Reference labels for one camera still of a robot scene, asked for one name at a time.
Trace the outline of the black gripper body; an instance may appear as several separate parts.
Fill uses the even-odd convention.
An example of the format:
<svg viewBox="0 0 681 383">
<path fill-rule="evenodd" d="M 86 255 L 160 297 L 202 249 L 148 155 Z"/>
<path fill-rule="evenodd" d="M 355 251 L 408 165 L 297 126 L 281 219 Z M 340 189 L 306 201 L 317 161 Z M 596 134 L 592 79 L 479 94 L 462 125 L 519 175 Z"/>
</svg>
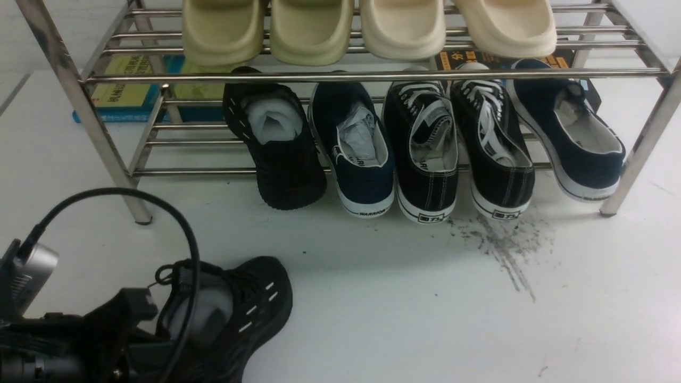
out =
<svg viewBox="0 0 681 383">
<path fill-rule="evenodd" d="M 147 288 L 120 289 L 82 316 L 84 382 L 170 382 L 175 342 L 138 328 L 160 312 Z"/>
</svg>

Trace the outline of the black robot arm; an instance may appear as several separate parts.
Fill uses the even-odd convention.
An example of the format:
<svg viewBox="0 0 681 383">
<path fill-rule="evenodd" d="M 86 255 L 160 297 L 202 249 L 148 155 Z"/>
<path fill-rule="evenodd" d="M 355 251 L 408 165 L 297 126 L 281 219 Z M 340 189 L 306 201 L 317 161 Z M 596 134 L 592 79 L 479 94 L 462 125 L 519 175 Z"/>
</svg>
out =
<svg viewBox="0 0 681 383">
<path fill-rule="evenodd" d="M 176 341 L 139 323 L 158 315 L 145 288 L 123 288 L 85 315 L 47 313 L 2 325 L 2 382 L 163 382 Z"/>
</svg>

